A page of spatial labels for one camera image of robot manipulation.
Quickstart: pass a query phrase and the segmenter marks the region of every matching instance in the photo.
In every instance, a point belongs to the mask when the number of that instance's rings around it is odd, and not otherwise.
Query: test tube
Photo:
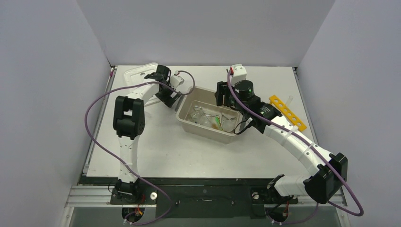
[[[289,105],[291,104],[292,100],[294,99],[293,96],[289,96],[287,101],[286,101],[286,107],[289,107]]]

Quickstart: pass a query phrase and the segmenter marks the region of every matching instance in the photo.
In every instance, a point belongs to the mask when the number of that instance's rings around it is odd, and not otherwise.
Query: green object
[[[214,117],[214,120],[216,121],[218,128],[223,131],[223,128],[221,127],[220,120],[218,119],[218,117]]]

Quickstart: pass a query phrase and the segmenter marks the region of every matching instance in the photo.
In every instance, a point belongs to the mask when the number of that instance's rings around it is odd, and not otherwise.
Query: red wire
[[[288,207],[289,207],[289,201],[287,201],[287,206],[286,206],[285,210],[283,211],[283,213],[285,213],[286,210],[288,210]]]
[[[139,213],[139,205],[142,204],[145,201],[145,195],[142,194],[142,200],[140,201],[140,203],[138,203],[138,206],[135,208],[136,212]]]

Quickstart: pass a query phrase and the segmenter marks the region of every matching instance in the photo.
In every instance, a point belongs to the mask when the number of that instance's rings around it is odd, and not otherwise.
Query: wire
[[[279,225],[293,225],[293,224],[300,224],[300,223],[304,223],[306,221],[308,221],[309,219],[313,218],[313,216],[315,216],[315,214],[317,213],[317,210],[319,208],[319,203],[316,203],[316,207],[313,211],[313,213],[311,215],[309,215],[307,218],[303,219],[303,220],[299,220],[299,221],[291,221],[291,222],[278,222],[275,221],[274,219],[272,219],[269,215],[267,215],[273,223],[279,224]]]
[[[247,120],[243,120],[243,121],[239,122],[238,125],[233,129],[232,132],[235,133],[235,130],[238,128],[238,126],[239,126],[240,124],[242,124],[242,123],[245,123],[246,121],[247,121]]]
[[[283,213],[285,213],[285,212],[288,210],[288,207],[289,207],[289,201],[287,201],[287,206],[286,206],[286,208],[284,209]]]
[[[145,195],[142,194],[142,199],[141,199],[140,203],[138,203],[138,206],[136,207],[136,211],[137,211],[140,215],[143,215],[143,213],[142,213],[142,211],[140,211],[139,206],[140,206],[141,204],[143,204],[144,201],[145,201]]]
[[[272,121],[269,121],[268,119],[266,119],[266,118],[264,118],[264,117],[258,115],[257,113],[253,112],[253,111],[250,110],[248,107],[246,107],[246,106],[241,102],[241,100],[239,100],[239,98],[237,97],[237,95],[235,94],[235,92],[234,92],[234,90],[233,90],[233,87],[231,86],[231,81],[230,81],[231,78],[230,78],[230,77],[231,77],[231,75],[230,75],[230,73],[228,73],[228,74],[227,74],[228,89],[230,90],[231,95],[233,96],[233,98],[237,101],[237,103],[238,103],[244,110],[246,110],[247,112],[249,112],[249,113],[252,114],[253,116],[259,118],[260,120],[262,120],[262,121],[264,121],[264,122],[266,122],[266,123],[268,123],[268,124],[274,125],[274,126],[276,126],[277,128],[279,128],[279,129],[281,129],[281,130],[284,130],[284,131],[286,131],[286,132],[290,131],[290,129],[287,129],[287,128],[285,128],[285,127],[282,127],[281,125],[278,125],[278,124],[276,124],[276,123],[274,123],[274,122],[272,122]],[[305,138],[303,138],[302,136],[298,135],[297,133],[293,132],[291,135],[294,135],[295,137],[297,137],[298,139],[300,139],[300,140],[301,140],[304,144],[306,144],[307,146],[310,145],[310,143],[308,143],[308,141],[305,140]],[[332,165],[331,165],[331,164],[330,164],[330,163],[329,163],[329,162],[328,162],[313,146],[311,146],[311,150],[312,150],[312,151],[328,166],[328,168],[329,168],[331,171],[333,171],[334,175],[336,175],[336,177],[341,181],[341,183],[342,183],[342,184],[344,185],[344,187],[347,189],[347,191],[348,191],[349,194],[351,195],[352,199],[354,200],[354,202],[355,202],[356,205],[358,206],[358,208],[359,208],[359,213],[355,213],[355,212],[349,211],[349,210],[347,210],[346,208],[341,207],[341,206],[339,206],[339,205],[337,205],[337,204],[335,204],[335,203],[333,203],[333,202],[331,202],[331,201],[328,201],[328,203],[331,204],[332,206],[334,206],[334,207],[336,207],[336,208],[342,210],[342,211],[347,212],[348,214],[351,214],[351,215],[354,215],[354,216],[357,216],[357,217],[362,216],[362,215],[364,214],[363,207],[362,207],[361,203],[359,202],[358,198],[356,197],[356,195],[354,194],[354,192],[351,190],[351,188],[350,188],[349,185],[347,184],[347,182],[345,182],[345,180],[341,177],[341,175],[337,172],[337,170],[334,169],[334,167],[333,167],[333,166],[332,166]]]
[[[113,92],[119,91],[119,90],[124,90],[124,89],[129,89],[129,88],[135,88],[135,87],[141,87],[141,86],[148,85],[148,84],[160,84],[160,85],[162,85],[162,86],[164,86],[164,87],[167,87],[168,89],[170,89],[171,91],[173,91],[173,92],[175,92],[175,93],[178,93],[178,94],[181,94],[181,95],[188,95],[188,94],[190,94],[190,93],[195,89],[195,78],[192,76],[192,74],[190,74],[190,73],[187,72],[187,71],[180,70],[179,72],[184,72],[184,73],[188,74],[188,75],[192,78],[193,86],[192,86],[192,88],[190,89],[190,91],[187,92],[187,93],[181,93],[181,92],[175,91],[174,89],[172,89],[172,88],[169,87],[168,85],[163,84],[163,83],[160,83],[160,82],[158,82],[158,81],[151,81],[151,82],[142,83],[142,84],[137,84],[137,85],[133,85],[133,86],[127,86],[127,87],[119,87],[119,88],[110,90],[110,91],[104,93],[103,95],[101,95],[100,97],[98,97],[97,99],[95,99],[95,100],[89,105],[89,107],[88,107],[88,109],[87,109],[87,111],[86,111],[86,113],[85,113],[85,129],[86,129],[86,131],[87,131],[89,137],[91,138],[91,140],[92,140],[96,145],[98,145],[101,149],[103,149],[105,152],[107,152],[109,155],[111,155],[111,156],[113,156],[114,158],[118,159],[123,165],[125,165],[125,167],[128,169],[128,171],[129,171],[130,173],[132,173],[134,176],[136,176],[137,178],[139,178],[141,181],[147,183],[148,185],[152,186],[153,188],[155,188],[156,190],[158,190],[159,192],[161,192],[161,193],[162,193],[163,195],[165,195],[165,196],[167,197],[167,199],[170,201],[170,207],[168,208],[168,210],[167,210],[166,212],[164,212],[162,215],[160,215],[159,217],[155,218],[155,219],[152,220],[152,221],[148,221],[148,222],[144,222],[144,223],[140,223],[140,224],[135,224],[135,223],[130,222],[130,224],[132,224],[132,225],[138,225],[138,226],[147,225],[147,224],[153,223],[153,222],[155,222],[155,221],[161,219],[162,217],[166,216],[166,215],[170,212],[171,207],[172,207],[172,204],[173,204],[173,201],[171,200],[170,196],[168,196],[167,193],[166,193],[165,191],[161,190],[161,189],[160,189],[159,187],[157,187],[156,185],[152,184],[152,183],[149,182],[148,180],[146,180],[146,179],[144,179],[143,177],[139,176],[136,172],[134,172],[134,171],[128,166],[128,164],[127,164],[124,160],[122,160],[120,157],[118,157],[117,155],[115,155],[113,152],[109,151],[107,148],[105,148],[103,145],[101,145],[101,144],[95,139],[95,137],[92,135],[92,133],[91,133],[91,131],[90,131],[90,129],[89,129],[89,126],[88,126],[88,122],[87,122],[88,114],[89,114],[90,109],[95,105],[95,103],[98,102],[100,99],[104,98],[105,96],[107,96],[107,95],[109,95],[109,94],[111,94],[111,93],[113,93]],[[133,214],[133,213],[127,214],[127,215],[125,216],[124,220],[128,220],[128,217],[129,217],[130,215],[132,215],[132,214]]]
[[[289,216],[289,202],[287,204],[287,217]]]
[[[107,190],[108,190],[110,193],[113,193],[113,192],[110,190],[110,185],[112,184],[112,182],[113,182],[113,181],[111,181],[111,182],[109,183],[109,185],[107,186]]]
[[[266,216],[268,216],[270,213],[274,213],[274,210],[277,209],[279,206],[283,205],[285,202],[289,202],[291,199],[293,199],[294,196],[289,197],[288,199],[285,199],[283,201],[281,201],[280,203],[278,203],[275,207],[273,207],[271,210],[268,210],[266,212]]]
[[[251,123],[249,123],[249,124],[248,124],[247,126],[245,126],[245,128],[243,128],[241,131],[239,131],[238,133],[237,133],[237,132],[234,132],[234,134],[235,134],[235,135],[241,135],[244,131],[246,131],[247,129],[249,129],[251,126],[252,126]]]
[[[230,106],[230,109],[235,110],[235,111],[239,111],[237,108]]]

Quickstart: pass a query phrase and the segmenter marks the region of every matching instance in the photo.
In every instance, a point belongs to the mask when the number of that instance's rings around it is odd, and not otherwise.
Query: cable tie
[[[290,131],[287,132],[287,134],[284,136],[283,141],[281,142],[281,145],[282,145],[282,146],[284,146],[284,144],[286,143],[288,137],[289,137],[293,132],[295,132],[296,130],[298,130],[298,126],[294,125],[294,126],[292,127],[292,129],[291,129]]]
[[[302,156],[304,156],[304,154],[305,154],[313,145],[315,145],[314,142],[312,142],[312,143],[309,145],[309,147],[306,148],[306,149],[302,152],[301,156],[299,156],[299,158],[298,158],[298,161],[302,158]]]

